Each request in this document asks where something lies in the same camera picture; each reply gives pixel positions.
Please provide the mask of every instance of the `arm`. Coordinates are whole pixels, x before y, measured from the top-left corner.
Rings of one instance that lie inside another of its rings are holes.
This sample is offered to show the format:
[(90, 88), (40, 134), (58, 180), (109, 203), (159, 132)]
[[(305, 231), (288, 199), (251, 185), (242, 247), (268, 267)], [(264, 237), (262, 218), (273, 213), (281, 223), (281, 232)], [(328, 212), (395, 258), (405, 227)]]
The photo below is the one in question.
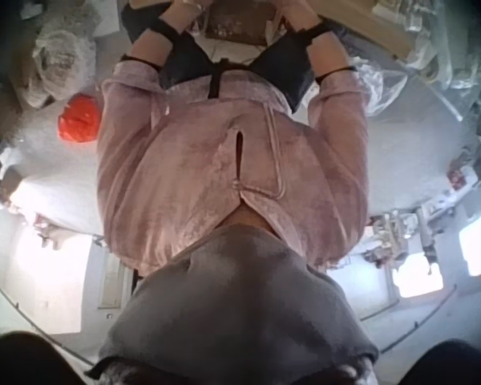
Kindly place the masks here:
[[(176, 0), (160, 18), (181, 33), (199, 14), (199, 7)], [(105, 233), (142, 156), (145, 138), (166, 110), (165, 92), (155, 68), (165, 64), (171, 49), (163, 35), (146, 30), (127, 53), (129, 59), (118, 63), (113, 76), (103, 82), (98, 198)]]
[[(321, 19), (306, 0), (274, 0), (294, 30), (308, 30)], [(316, 77), (348, 67), (345, 48), (329, 32), (308, 47)], [(340, 234), (352, 247), (363, 234), (367, 216), (367, 126), (361, 89), (352, 71), (338, 71), (321, 81), (321, 91), (309, 105), (309, 124), (327, 148), (315, 152), (328, 173)]]

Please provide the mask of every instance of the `sleeve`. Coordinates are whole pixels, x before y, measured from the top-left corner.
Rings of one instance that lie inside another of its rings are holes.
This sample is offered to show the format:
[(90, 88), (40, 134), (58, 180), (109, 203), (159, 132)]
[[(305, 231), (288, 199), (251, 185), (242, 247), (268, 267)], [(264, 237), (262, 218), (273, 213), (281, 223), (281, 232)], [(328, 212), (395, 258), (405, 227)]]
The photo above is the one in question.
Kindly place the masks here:
[(103, 82), (103, 114), (98, 134), (98, 202), (107, 238), (109, 226), (146, 138), (167, 108), (157, 71), (128, 60)]
[(352, 71), (334, 73), (321, 83), (309, 105), (309, 123), (324, 140), (327, 170), (345, 252), (361, 239), (368, 212), (367, 122), (364, 99)]

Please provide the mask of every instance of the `orange plastic bag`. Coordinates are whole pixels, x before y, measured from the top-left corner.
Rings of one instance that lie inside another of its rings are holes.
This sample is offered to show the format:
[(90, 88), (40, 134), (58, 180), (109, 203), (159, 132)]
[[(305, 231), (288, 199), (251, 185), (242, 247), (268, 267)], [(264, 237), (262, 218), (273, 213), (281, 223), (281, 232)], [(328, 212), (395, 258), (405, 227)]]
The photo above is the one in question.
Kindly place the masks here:
[(68, 142), (85, 143), (98, 136), (101, 111), (95, 100), (84, 94), (74, 96), (59, 117), (59, 137)]

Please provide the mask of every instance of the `cable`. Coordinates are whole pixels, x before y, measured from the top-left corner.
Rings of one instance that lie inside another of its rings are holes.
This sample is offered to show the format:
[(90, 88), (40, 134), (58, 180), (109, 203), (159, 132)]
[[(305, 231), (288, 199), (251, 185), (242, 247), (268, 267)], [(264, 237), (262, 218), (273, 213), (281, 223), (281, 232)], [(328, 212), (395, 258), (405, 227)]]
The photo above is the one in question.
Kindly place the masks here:
[(407, 333), (403, 334), (401, 337), (393, 341), (389, 346), (383, 348), (380, 350), (381, 354), (384, 355), (385, 353), (391, 351), (394, 349), (399, 343), (403, 342), (405, 339), (410, 337), (415, 331), (417, 331), (422, 325), (424, 325), (426, 322), (428, 322), (431, 317), (433, 317), (441, 308), (446, 304), (446, 302), (449, 300), (449, 298), (452, 297), (452, 295), (455, 293), (455, 291), (458, 289), (457, 285), (453, 287), (451, 292), (436, 306), (431, 313), (429, 313), (421, 322), (416, 322), (413, 329), (408, 331)]

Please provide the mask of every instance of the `pink jacket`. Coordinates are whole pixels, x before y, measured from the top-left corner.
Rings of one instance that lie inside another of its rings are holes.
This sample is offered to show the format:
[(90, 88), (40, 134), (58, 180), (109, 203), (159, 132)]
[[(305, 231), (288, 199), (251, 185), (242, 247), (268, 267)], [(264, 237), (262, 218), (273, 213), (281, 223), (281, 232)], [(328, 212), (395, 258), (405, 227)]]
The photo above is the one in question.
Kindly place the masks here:
[(310, 127), (257, 75), (226, 72), (219, 99), (207, 99), (209, 83), (164, 91), (156, 70), (127, 61), (103, 84), (98, 198), (111, 251), (146, 276), (244, 201), (311, 265), (344, 257), (367, 216), (366, 118), (354, 74), (322, 82)]

